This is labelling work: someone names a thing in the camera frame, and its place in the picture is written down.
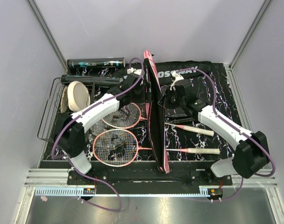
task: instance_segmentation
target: wire basket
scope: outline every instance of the wire basket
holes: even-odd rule
[[[78,77],[77,80],[81,82],[81,78],[85,79],[85,82],[82,82],[88,89],[90,95],[90,104],[94,101],[94,92],[95,92],[95,82],[93,77]],[[50,90],[49,98],[45,104],[43,111],[43,116],[38,128],[37,137],[43,141],[54,143],[53,141],[53,131],[56,125],[58,114],[60,111],[61,98],[64,87],[68,86],[71,81],[66,81],[63,77],[55,78]],[[72,114],[67,107],[66,113]]]

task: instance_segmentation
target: white wall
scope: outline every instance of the white wall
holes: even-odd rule
[[[43,105],[63,68],[25,0],[0,0],[0,224],[11,223],[29,168]]]
[[[229,63],[263,0],[36,0],[66,59]]]
[[[234,72],[254,131],[267,135],[284,201],[284,0],[273,1]]]

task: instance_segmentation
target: metal floor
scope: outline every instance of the metal floor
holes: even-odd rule
[[[224,189],[225,197],[234,193]],[[117,208],[117,198],[96,197],[93,202]],[[108,212],[76,197],[35,196],[28,224],[272,224],[276,223],[264,189],[243,189],[229,201],[196,202],[188,198],[123,198],[123,211]]]

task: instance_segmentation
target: badminton racket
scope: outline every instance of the badminton racket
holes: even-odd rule
[[[109,115],[105,116],[103,119],[107,125],[120,128],[120,129],[130,129],[136,126],[140,120],[147,120],[146,118],[142,117],[141,109],[137,104],[131,103],[120,110],[117,110]],[[174,125],[166,123],[167,125],[174,126],[181,128],[183,130],[199,133],[199,134],[206,134],[209,136],[213,136],[214,132],[210,130],[200,129],[196,127],[191,127],[187,125]]]
[[[137,138],[128,130],[112,129],[98,135],[93,142],[95,158],[111,167],[123,167],[130,164],[138,155],[139,150],[151,150],[140,147]],[[185,148],[167,149],[185,153],[219,154],[219,149]]]

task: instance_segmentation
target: white grip tape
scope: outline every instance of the white grip tape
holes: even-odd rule
[[[202,154],[220,154],[218,148],[188,148],[189,153],[202,153]]]
[[[195,133],[205,134],[205,135],[209,135],[209,136],[213,136],[213,134],[214,134],[213,131],[200,129],[200,128],[196,128],[196,127],[190,127],[190,126],[185,126],[185,127],[183,127],[183,129],[186,130],[186,131],[189,131],[189,132],[195,132]]]

